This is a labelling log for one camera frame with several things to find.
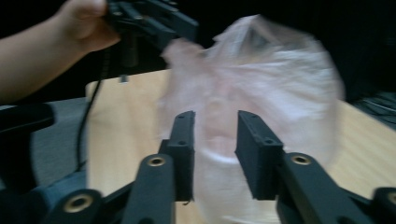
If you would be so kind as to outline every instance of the black metal bracket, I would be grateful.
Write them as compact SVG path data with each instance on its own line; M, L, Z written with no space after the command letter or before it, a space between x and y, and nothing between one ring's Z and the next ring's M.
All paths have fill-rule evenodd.
M107 0L106 20L120 34L121 69L137 65L136 38L144 36L157 49L164 49L176 37L193 41L198 22L179 12L169 1Z
M282 223L396 223L396 200L391 196L396 189L378 189L373 200L341 189L314 158L285 153L259 116L246 111L238 116L235 153L252 196L258 200L277 196Z
M43 224L175 223L175 202L192 200L194 117L192 111L176 116L170 138L141 161L133 183L105 198L93 189L75 191Z
M142 160L136 180L101 198L84 189L72 193L49 213L45 224L175 223L175 202L192 200L194 112L176 116L171 136L159 154ZM372 200L342 189L316 160L285 153L262 121L238 112L235 151L253 198L277 200L282 223L396 223L396 189L377 189Z

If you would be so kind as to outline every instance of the brass insert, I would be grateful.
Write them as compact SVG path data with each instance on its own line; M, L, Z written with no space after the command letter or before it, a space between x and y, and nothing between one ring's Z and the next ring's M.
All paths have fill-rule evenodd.
M309 165L309 164L311 164L311 160L309 160L307 157L305 157L305 156L293 156L292 158L291 158L291 160L294 162L294 163L297 163L297 164L299 164L299 165Z
M69 199L64 205L66 213L77 213L91 206L93 198L88 194L79 194Z
M149 166L162 166L165 164L165 159L162 157L154 157L148 161Z

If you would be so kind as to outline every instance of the plastic bag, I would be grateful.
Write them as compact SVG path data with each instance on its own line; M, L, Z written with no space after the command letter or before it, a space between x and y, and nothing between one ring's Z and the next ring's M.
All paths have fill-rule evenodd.
M171 76L159 101L161 138L173 118L196 112L194 197L207 223L278 223L274 202L252 199L237 158L237 111L255 113L287 152L329 164L337 147L340 81L312 36L245 17L204 50L183 39L163 57Z

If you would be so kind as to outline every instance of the wooden table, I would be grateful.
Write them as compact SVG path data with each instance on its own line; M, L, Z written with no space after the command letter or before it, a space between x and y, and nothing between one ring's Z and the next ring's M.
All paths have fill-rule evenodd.
M139 162L158 151L156 102L167 71L104 81L89 117L88 185L104 195L134 180ZM329 173L343 188L371 197L396 187L396 132L340 102L340 149ZM193 203L177 205L177 223L204 223Z

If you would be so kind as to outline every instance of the human hand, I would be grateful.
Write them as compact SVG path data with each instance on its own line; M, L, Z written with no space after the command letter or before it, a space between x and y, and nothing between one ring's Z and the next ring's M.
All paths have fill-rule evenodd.
M68 0L55 15L60 36L65 43L72 41L84 53L105 49L120 38L102 19L106 0Z

